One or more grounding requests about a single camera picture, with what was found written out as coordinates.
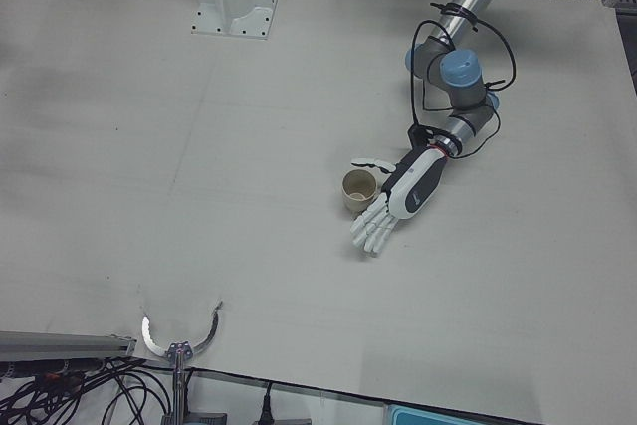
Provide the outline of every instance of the white robotic hand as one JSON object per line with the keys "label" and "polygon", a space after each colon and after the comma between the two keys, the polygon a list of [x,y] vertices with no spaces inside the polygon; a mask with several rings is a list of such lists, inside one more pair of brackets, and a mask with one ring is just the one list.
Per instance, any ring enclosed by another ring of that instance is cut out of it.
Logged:
{"label": "white robotic hand", "polygon": [[429,200],[440,182],[447,154],[435,146],[417,146],[395,166],[366,158],[355,159],[352,164],[391,172],[380,196],[350,229],[354,246],[362,247],[366,253],[380,254],[398,221],[414,216]]}

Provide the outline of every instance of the black cable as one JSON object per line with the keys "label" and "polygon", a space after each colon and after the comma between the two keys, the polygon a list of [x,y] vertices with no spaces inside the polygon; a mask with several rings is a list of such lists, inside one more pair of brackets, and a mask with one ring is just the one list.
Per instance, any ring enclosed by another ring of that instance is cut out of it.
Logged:
{"label": "black cable", "polygon": [[[157,394],[154,390],[151,390],[151,389],[149,389],[149,388],[147,388],[147,387],[146,387],[146,388],[144,388],[144,387],[142,387],[142,386],[140,386],[140,385],[135,385],[135,386],[133,386],[133,387],[129,387],[129,388],[127,389],[128,393],[129,393],[129,392],[132,392],[132,391],[134,391],[134,390],[144,390],[144,394],[145,394],[145,393],[148,393],[148,394],[152,395],[152,396],[153,396],[153,397],[154,397],[154,398],[155,398],[155,399],[156,399],[159,403],[161,403],[161,399],[160,399],[159,395],[158,395],[158,394]],[[105,410],[105,412],[104,412],[104,415],[102,416],[102,422],[101,422],[101,423],[102,423],[102,425],[105,425],[105,423],[106,423],[106,418],[108,417],[108,413],[110,412],[110,410],[111,410],[111,409],[112,409],[112,408],[113,408],[113,407],[117,404],[117,402],[118,402],[118,401],[119,401],[119,400],[120,400],[123,396],[125,396],[125,392],[123,392],[123,391],[122,391],[122,392],[118,393],[118,394],[115,396],[115,398],[114,398],[113,400],[111,400],[111,401],[110,401],[110,403],[109,403],[109,404],[108,404],[108,406],[106,407],[106,410]]]}
{"label": "black cable", "polygon": [[494,34],[496,34],[498,38],[502,41],[503,45],[505,46],[505,49],[507,49],[507,54],[509,54],[509,60],[511,60],[511,79],[503,87],[498,87],[496,89],[493,88],[493,85],[499,84],[501,82],[485,83],[485,86],[491,92],[501,92],[502,90],[505,90],[508,87],[510,87],[516,81],[516,77],[518,76],[518,66],[516,65],[516,56],[514,55],[514,51],[511,48],[511,44],[509,43],[509,41],[503,35],[502,32],[500,32],[496,27],[491,25],[489,22],[485,22],[484,20],[477,19],[476,22],[480,25],[484,25],[489,30],[491,30]]}
{"label": "black cable", "polygon": [[411,65],[409,69],[410,70],[409,85],[411,88],[411,115],[413,119],[413,124],[415,125],[420,124],[420,122],[418,121],[418,115],[416,114],[416,101],[414,99],[415,97],[414,82],[415,82],[415,76],[416,76],[416,74],[414,73],[415,57],[416,57],[416,42],[418,40],[418,34],[420,34],[420,29],[422,29],[425,25],[435,25],[436,27],[438,27],[447,37],[447,40],[449,42],[449,52],[456,50],[456,45],[454,44],[454,41],[451,38],[451,35],[449,35],[449,31],[447,31],[447,29],[443,27],[442,24],[440,24],[439,22],[436,22],[435,20],[423,20],[422,22],[418,24],[418,27],[416,27],[416,31],[414,32],[414,36],[411,40],[411,61],[410,61]]}
{"label": "black cable", "polygon": [[157,386],[161,389],[161,392],[163,393],[164,398],[166,399],[166,408],[167,408],[166,413],[170,414],[172,411],[172,407],[170,405],[170,395],[168,394],[168,390],[166,390],[166,387],[163,385],[163,383],[161,383],[161,381],[157,377],[155,377],[152,373],[148,373],[143,370],[136,370],[135,373],[140,373],[150,378],[153,382],[157,384]]}
{"label": "black cable", "polygon": [[261,406],[261,417],[259,417],[259,421],[257,425],[273,425],[275,423],[275,418],[272,415],[272,407],[270,406],[270,391],[272,390],[273,382],[268,383],[268,388],[266,388],[266,394],[263,396],[263,405]]}
{"label": "black cable", "polygon": [[485,138],[485,140],[480,144],[480,146],[478,146],[476,149],[474,149],[471,153],[462,154],[460,156],[449,156],[449,158],[451,158],[451,159],[464,159],[464,158],[468,158],[470,156],[473,156],[478,151],[480,151],[485,144],[487,144],[487,141],[489,141],[491,138],[496,136],[498,134],[498,132],[500,131],[500,127],[502,126],[502,120],[500,119],[500,116],[498,115],[498,112],[496,111],[496,109],[493,106],[491,106],[489,104],[483,104],[483,105],[484,106],[488,106],[493,111],[494,116],[498,119],[498,126],[496,127],[496,130],[493,133],[491,133],[489,136],[487,136]]}
{"label": "black cable", "polygon": [[511,48],[511,44],[509,43],[507,38],[503,35],[503,33],[500,32],[500,30],[498,30],[489,22],[479,19],[471,10],[466,9],[465,7],[459,4],[455,4],[453,2],[449,2],[448,4],[436,4],[432,2],[430,5],[432,7],[436,7],[437,9],[439,9],[442,15],[453,15],[455,17],[461,17],[467,20],[469,23],[471,23],[471,25],[473,26],[473,30],[475,32],[478,32],[478,29],[476,28],[476,24],[479,24],[479,25],[483,25],[484,27],[487,27],[494,34],[496,34],[496,36],[498,36],[500,41],[505,46],[505,49],[507,49],[507,54],[509,55],[509,60],[511,61],[512,76],[511,76],[511,79],[507,82],[507,84],[504,85],[503,87],[498,87],[496,89],[493,88],[493,86],[495,85],[503,84],[505,82],[504,80],[500,80],[497,82],[486,82],[485,86],[487,87],[487,90],[490,90],[491,92],[500,92],[504,89],[507,89],[513,84],[518,74],[518,68],[516,65],[516,57],[514,55],[513,49]]}
{"label": "black cable", "polygon": [[190,383],[190,379],[192,378],[192,374],[195,371],[191,368],[188,371],[188,376],[186,377],[186,383],[183,387],[183,414],[184,416],[190,413],[190,405],[188,404],[188,384]]}
{"label": "black cable", "polygon": [[[117,385],[119,385],[119,390],[121,390],[123,394],[125,395],[126,401],[128,402],[128,406],[130,407],[130,411],[132,411],[133,413],[133,417],[132,417],[132,420],[130,421],[130,425],[132,425],[135,421],[139,425],[145,425],[143,418],[141,417],[141,409],[139,408],[139,406],[137,406],[137,402],[135,402],[134,398],[132,398],[132,395],[130,395],[128,388],[126,388],[126,386],[124,385],[123,380],[121,380],[121,377],[119,375],[116,375],[114,379],[115,379],[115,382],[117,382]],[[143,400],[141,402],[141,408],[143,408],[143,405],[146,403],[146,396],[147,396],[147,393],[144,390]]]}
{"label": "black cable", "polygon": [[[161,382],[145,371],[138,370],[137,373],[131,372],[143,363],[145,363],[145,360],[143,359],[107,360],[105,368],[90,377],[77,373],[72,375],[62,375],[59,376],[58,379],[54,380],[43,376],[36,377],[32,382],[20,387],[11,397],[7,397],[0,401],[0,415],[6,420],[2,423],[14,425],[24,419],[27,425],[43,425],[49,423],[49,421],[58,414],[55,423],[58,425],[66,425],[73,419],[73,416],[75,416],[78,407],[80,406],[80,401],[86,393],[110,382],[111,380],[126,376],[134,378],[140,383],[139,386],[134,387],[135,390],[144,390],[144,399],[139,407],[140,411],[142,411],[143,405],[147,400],[147,395],[150,394],[159,402],[165,413],[170,406],[170,400],[168,393]],[[146,383],[139,376],[140,374],[149,376],[160,386],[163,395],[166,397],[168,402],[167,407],[164,405],[162,398],[147,387]],[[79,389],[76,389],[77,387],[73,382],[74,378],[80,379]],[[69,386],[73,386],[76,390],[70,391],[71,389]],[[31,397],[29,402],[22,407],[16,408],[17,402],[26,398],[30,393]],[[38,410],[42,411],[45,416],[42,418],[34,416],[33,413]]]}

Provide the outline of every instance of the white mounting plate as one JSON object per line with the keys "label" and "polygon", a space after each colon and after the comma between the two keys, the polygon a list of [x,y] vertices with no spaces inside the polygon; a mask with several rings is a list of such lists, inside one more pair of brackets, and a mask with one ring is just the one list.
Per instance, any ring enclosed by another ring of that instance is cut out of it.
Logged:
{"label": "white mounting plate", "polygon": [[193,34],[266,40],[270,34],[277,1],[272,0],[272,10],[255,8],[250,15],[237,19],[241,27],[230,30],[224,28],[221,14],[215,4],[199,4],[199,10],[192,22],[191,32]]}

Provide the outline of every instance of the white table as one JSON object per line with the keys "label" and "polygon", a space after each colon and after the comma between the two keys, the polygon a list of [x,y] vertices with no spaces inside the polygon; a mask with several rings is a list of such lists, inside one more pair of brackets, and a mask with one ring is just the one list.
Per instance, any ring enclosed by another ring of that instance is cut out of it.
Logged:
{"label": "white table", "polygon": [[339,181],[406,152],[430,1],[279,0],[242,41],[191,35],[196,0],[0,0],[0,329],[196,341],[223,298],[199,366],[634,423],[637,101],[599,1],[495,0],[502,133],[381,257],[350,245]]}

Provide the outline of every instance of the cup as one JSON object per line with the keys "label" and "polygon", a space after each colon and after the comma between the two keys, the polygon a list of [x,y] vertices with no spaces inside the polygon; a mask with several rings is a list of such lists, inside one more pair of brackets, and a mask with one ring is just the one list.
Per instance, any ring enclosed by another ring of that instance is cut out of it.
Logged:
{"label": "cup", "polygon": [[376,197],[376,178],[365,169],[352,169],[342,178],[342,201],[352,213],[361,213]]}

